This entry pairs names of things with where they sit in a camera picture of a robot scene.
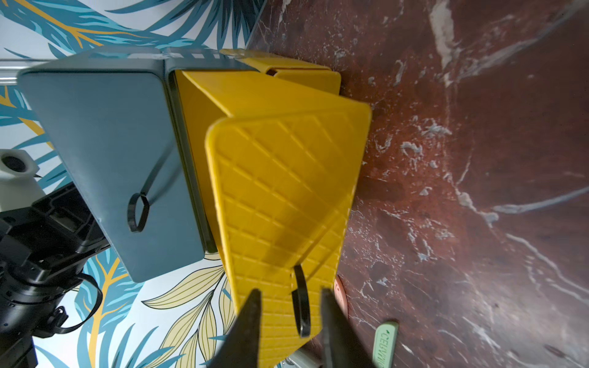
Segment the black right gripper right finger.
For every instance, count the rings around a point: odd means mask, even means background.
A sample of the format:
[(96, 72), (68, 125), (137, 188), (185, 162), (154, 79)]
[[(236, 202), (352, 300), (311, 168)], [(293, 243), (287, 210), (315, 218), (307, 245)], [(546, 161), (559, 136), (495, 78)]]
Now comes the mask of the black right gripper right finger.
[(374, 367), (331, 289), (321, 291), (323, 367)]

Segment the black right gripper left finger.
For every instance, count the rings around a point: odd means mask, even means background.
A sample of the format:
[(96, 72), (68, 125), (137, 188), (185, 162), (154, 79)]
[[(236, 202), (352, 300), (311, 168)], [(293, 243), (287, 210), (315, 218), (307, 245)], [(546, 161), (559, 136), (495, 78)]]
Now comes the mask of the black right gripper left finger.
[(262, 317), (262, 293), (251, 291), (220, 351), (211, 360), (211, 368), (259, 366)]

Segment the green fruit knife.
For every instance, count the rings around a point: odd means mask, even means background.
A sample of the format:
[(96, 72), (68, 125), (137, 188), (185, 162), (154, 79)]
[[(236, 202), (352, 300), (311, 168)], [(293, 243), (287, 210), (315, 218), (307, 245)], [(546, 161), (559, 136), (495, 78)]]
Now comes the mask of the green fruit knife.
[(378, 326), (374, 334), (372, 361), (376, 368), (392, 368), (399, 324), (386, 321)]

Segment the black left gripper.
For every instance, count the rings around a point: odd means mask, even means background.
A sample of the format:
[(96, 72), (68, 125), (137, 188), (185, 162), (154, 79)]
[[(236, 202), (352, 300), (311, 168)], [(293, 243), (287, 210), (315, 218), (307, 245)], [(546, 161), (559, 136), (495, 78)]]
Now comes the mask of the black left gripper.
[(68, 185), (29, 207), (1, 214), (1, 365), (35, 367), (34, 337), (69, 334), (64, 295), (96, 280), (88, 259), (110, 247), (78, 192)]

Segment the yellow drawer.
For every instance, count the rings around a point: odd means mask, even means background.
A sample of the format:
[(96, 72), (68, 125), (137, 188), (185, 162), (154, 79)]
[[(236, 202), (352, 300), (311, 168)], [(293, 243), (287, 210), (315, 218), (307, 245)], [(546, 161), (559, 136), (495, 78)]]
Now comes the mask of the yellow drawer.
[(228, 66), (175, 74), (199, 191), (236, 311), (262, 297), (258, 366), (321, 331), (371, 125), (325, 66), (225, 50)]

